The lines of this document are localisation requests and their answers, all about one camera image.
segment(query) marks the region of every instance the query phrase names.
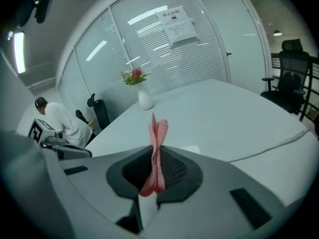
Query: horizontal blind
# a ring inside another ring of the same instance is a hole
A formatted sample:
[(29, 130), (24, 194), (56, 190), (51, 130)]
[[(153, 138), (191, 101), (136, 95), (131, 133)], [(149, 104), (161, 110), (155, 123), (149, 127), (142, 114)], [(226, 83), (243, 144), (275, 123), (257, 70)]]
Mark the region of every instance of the horizontal blind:
[(138, 100), (135, 88), (123, 82), (121, 72), (130, 67), (108, 11), (88, 27), (75, 54), (90, 94), (104, 100), (110, 121)]
[(75, 108), (82, 112), (88, 122), (94, 120), (93, 127), (96, 127), (98, 125), (97, 118), (93, 108), (87, 106), (90, 95), (84, 85), (73, 51), (64, 68), (63, 80)]
[[(144, 13), (179, 5), (193, 19), (198, 39), (171, 47), (158, 17)], [(149, 94), (207, 78), (226, 81), (215, 30), (197, 0), (119, 0), (111, 10), (133, 66), (150, 74), (143, 83)]]
[(72, 114), (75, 114), (75, 110), (76, 109), (74, 107), (74, 104), (72, 103), (72, 100), (71, 100), (71, 97), (69, 95), (69, 92), (68, 92), (68, 90), (67, 90), (67, 88), (65, 86), (63, 76), (60, 79), (59, 86), (58, 86), (58, 91), (60, 93), (61, 99), (62, 99), (65, 107), (67, 107), (67, 109)]

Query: pink towel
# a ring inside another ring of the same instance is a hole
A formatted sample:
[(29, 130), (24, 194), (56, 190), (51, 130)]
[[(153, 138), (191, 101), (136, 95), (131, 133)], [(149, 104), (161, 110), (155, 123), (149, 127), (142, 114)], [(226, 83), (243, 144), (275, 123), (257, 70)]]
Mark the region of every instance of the pink towel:
[(149, 196), (153, 191), (159, 193), (165, 190), (164, 176), (160, 165), (160, 147), (167, 134), (168, 123), (163, 119), (156, 123), (155, 115), (152, 114), (152, 124), (149, 123), (150, 145), (153, 145), (151, 157), (152, 171), (140, 191), (142, 197)]

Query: black hair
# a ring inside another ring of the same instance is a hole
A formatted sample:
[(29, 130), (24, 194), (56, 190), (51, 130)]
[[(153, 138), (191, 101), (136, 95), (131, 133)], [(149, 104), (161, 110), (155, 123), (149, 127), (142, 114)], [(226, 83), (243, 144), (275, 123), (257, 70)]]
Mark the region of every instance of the black hair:
[(42, 107), (45, 107), (46, 105), (47, 105), (47, 101), (46, 101), (46, 99), (44, 99), (43, 97), (40, 97), (40, 98), (37, 98), (36, 100), (35, 100), (35, 102), (34, 102), (34, 104), (35, 104), (35, 107), (37, 108), (37, 109), (40, 109), (40, 108), (42, 108)]

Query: person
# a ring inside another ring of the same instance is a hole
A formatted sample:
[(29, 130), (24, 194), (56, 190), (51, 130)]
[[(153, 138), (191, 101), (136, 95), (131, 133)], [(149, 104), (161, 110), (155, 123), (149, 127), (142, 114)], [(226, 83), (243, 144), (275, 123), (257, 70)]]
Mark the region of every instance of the person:
[(48, 103), (43, 97), (35, 100), (35, 107), (42, 115), (49, 117), (56, 131), (61, 131), (72, 145), (85, 147), (95, 137), (93, 130), (82, 120), (70, 113), (61, 104)]

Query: folded pink fabric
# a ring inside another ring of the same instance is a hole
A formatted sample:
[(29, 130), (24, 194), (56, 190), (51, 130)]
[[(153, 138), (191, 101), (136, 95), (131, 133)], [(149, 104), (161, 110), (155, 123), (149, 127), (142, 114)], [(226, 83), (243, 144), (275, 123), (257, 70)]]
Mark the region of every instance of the folded pink fabric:
[(159, 193), (165, 190), (164, 176), (160, 164), (160, 147), (164, 142), (168, 130), (167, 120), (163, 119), (156, 123), (155, 115), (152, 114), (152, 124), (149, 123), (150, 145), (153, 145), (151, 158), (152, 171), (140, 191), (142, 197), (149, 196), (153, 191)]

